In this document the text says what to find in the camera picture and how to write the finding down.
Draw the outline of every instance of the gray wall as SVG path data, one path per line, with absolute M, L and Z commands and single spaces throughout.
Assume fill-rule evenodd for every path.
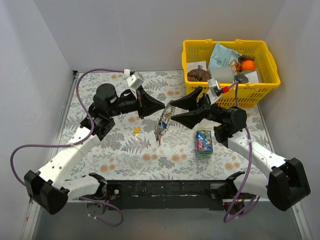
M 304 164 L 311 195 L 302 201 L 313 239 L 320 239 L 320 0 L 287 0 L 268 34 L 282 80 L 261 103 L 276 152 Z
M 73 70 L 182 69 L 186 39 L 264 40 L 285 0 L 34 0 Z
M 0 239 L 19 239 L 29 198 L 11 172 L 12 151 L 53 141 L 72 72 L 32 0 L 0 0 Z M 15 166 L 23 178 L 49 150 L 25 149 Z

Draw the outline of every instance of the robotic arm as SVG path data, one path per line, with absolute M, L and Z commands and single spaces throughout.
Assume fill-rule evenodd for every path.
M 92 135 L 82 144 L 73 145 L 90 133 L 91 124 L 86 117 L 80 124 L 74 136 L 69 141 L 72 147 L 62 149 L 50 162 L 40 168 L 36 173 L 31 170 L 24 176 L 24 182 L 28 195 L 45 208 L 50 214 L 59 212 L 68 200 L 87 196 L 91 199 L 102 199 L 107 193 L 114 191 L 110 200 L 127 201 L 130 208 L 147 208 L 150 201 L 142 200 L 141 197 L 150 197 L 151 202 L 157 198 L 154 196 L 200 196 L 203 206 L 209 206 L 211 202 L 208 192 L 221 196 L 234 196 L 243 180 L 244 172 L 237 172 L 223 181 L 217 188 L 212 188 L 210 183 L 203 181 L 106 181 L 102 176 L 91 173 L 81 179 L 66 180 L 69 173 L 76 164 L 102 139 L 115 125 L 112 117 L 138 111 L 139 117 L 143 119 L 161 109 L 165 105 L 148 95 L 141 83 L 142 76 L 135 72 L 128 78 L 128 90 L 117 96 L 115 87 L 105 83 L 100 85 L 93 97 L 93 104 L 89 107 L 89 113 L 94 120 L 94 131 Z M 220 123 L 214 128 L 216 140 L 225 147 L 241 154 L 245 158 L 249 157 L 249 142 L 243 129 L 247 126 L 247 114 L 238 107 L 223 108 L 216 104 L 221 95 L 227 91 L 220 89 L 219 84 L 211 80 L 208 93 L 197 101 L 202 92 L 202 87 L 198 87 L 189 95 L 172 101 L 170 105 L 188 110 L 189 112 L 174 115 L 172 120 L 192 129 L 203 119 Z M 265 149 L 256 142 L 252 143 L 253 158 L 252 163 L 257 166 L 266 176 L 266 179 L 255 179 L 249 177 L 244 193 L 251 193 L 269 198 L 270 201 L 280 210 L 285 211 L 295 203 L 310 194 L 310 187 L 302 163 L 293 158 L 287 160 L 284 157 Z M 183 197 L 179 199 L 179 208 L 183 208 L 182 202 L 186 200 L 186 206 L 190 206 L 196 198 Z M 159 200 L 159 205 L 168 203 Z

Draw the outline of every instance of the table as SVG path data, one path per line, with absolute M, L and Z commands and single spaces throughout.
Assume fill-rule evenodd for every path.
M 145 91 L 165 104 L 186 95 L 183 71 L 149 71 L 141 74 Z M 79 88 L 86 107 L 93 102 L 97 87 L 103 83 L 113 84 L 118 95 L 128 88 L 126 77 L 121 73 L 90 73 L 83 78 Z M 245 110 L 252 139 L 270 150 L 258 107 Z M 246 159 L 217 143 L 215 139 L 211 158 L 196 158 L 196 130 L 213 131 L 213 127 L 218 125 L 206 119 L 194 129 L 172 121 L 158 147 L 154 128 L 161 113 L 158 111 L 143 120 L 138 117 L 138 112 L 114 117 L 113 129 L 100 145 L 94 147 L 76 165 L 69 178 L 77 179 L 89 173 L 98 173 L 107 180 L 224 180 L 237 171 L 247 170 Z M 85 113 L 74 93 L 60 143 L 70 140 L 84 117 Z M 138 140 L 133 133 L 136 127 L 141 127 Z M 250 174 L 264 177 L 255 166 L 251 168 Z

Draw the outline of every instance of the floral tablecloth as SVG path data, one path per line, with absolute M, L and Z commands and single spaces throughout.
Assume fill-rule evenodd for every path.
M 183 71 L 141 72 L 145 91 L 154 98 L 168 103 L 186 94 Z M 97 72 L 84 77 L 79 94 L 89 107 L 99 85 L 111 83 L 117 94 L 128 88 L 121 73 Z M 247 108 L 247 126 L 254 141 L 270 149 L 268 137 L 258 107 Z M 237 171 L 245 171 L 248 161 L 213 139 L 211 158 L 196 158 L 195 133 L 197 129 L 211 129 L 218 124 L 203 120 L 194 129 L 173 122 L 158 147 L 154 128 L 162 111 L 141 120 L 137 112 L 114 117 L 115 126 L 71 172 L 69 178 L 77 179 L 89 173 L 98 173 L 109 180 L 219 180 Z M 61 143 L 66 143 L 75 133 L 85 113 L 74 93 Z M 141 127 L 138 140 L 134 129 Z M 253 166 L 251 174 L 263 177 Z

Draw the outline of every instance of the metal frame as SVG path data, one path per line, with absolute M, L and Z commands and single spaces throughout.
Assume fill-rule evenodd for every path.
M 68 111 L 69 111 L 69 108 L 70 108 L 70 103 L 71 103 L 71 100 L 72 100 L 72 97 L 73 97 L 73 94 L 74 94 L 74 90 L 75 90 L 75 87 L 76 87 L 76 82 L 78 81 L 78 77 L 79 77 L 79 73 L 76 73 L 75 76 L 74 76 L 74 81 L 72 82 L 72 84 L 70 86 L 69 93 L 68 93 L 68 96 L 67 96 L 66 101 L 64 103 L 63 110 L 62 110 L 62 113 L 61 113 L 61 117 L 59 119 L 58 129 L 57 129 L 56 134 L 54 136 L 54 144 L 58 144 L 60 142 L 60 140 L 61 140 L 61 136 L 62 136 L 62 133 L 63 133 L 64 125 L 65 125 L 66 118 L 67 118 L 67 115 L 68 115 Z M 262 119 L 262 122 L 263 122 L 263 125 L 264 125 L 264 129 L 266 131 L 266 135 L 267 135 L 268 140 L 269 140 L 271 151 L 274 152 L 275 149 L 274 149 L 274 146 L 272 144 L 272 141 L 271 141 L 268 129 L 267 129 L 267 125 L 266 125 L 266 122 L 265 122 L 265 119 L 264 119 L 263 112 L 261 110 L 260 105 L 258 104 L 257 106 L 258 106 L 259 113 L 261 115 L 261 119 Z M 54 148 L 52 150 L 50 158 L 48 159 L 48 161 L 57 154 L 57 151 L 58 151 L 58 149 L 56 149 L 56 148 Z M 82 202 L 82 201 L 75 200 L 75 201 L 69 201 L 69 202 Z M 293 210 L 293 213 L 294 213 L 294 216 L 295 216 L 295 219 L 296 219 L 300 234 L 302 236 L 302 239 L 311 240 L 312 236 L 311 236 L 307 221 L 305 219 L 305 215 L 304 215 L 303 209 L 301 207 L 301 202 L 299 202 L 296 205 L 294 205 L 292 207 L 292 210 Z M 29 208 L 28 208 L 28 212 L 27 212 L 28 220 L 25 223 L 24 230 L 23 230 L 23 233 L 21 235 L 21 240 L 31 240 L 32 239 L 34 231 L 35 231 L 37 219 L 38 219 L 38 216 L 39 216 L 39 211 L 40 211 L 40 206 L 37 203 L 31 201 L 29 203 Z

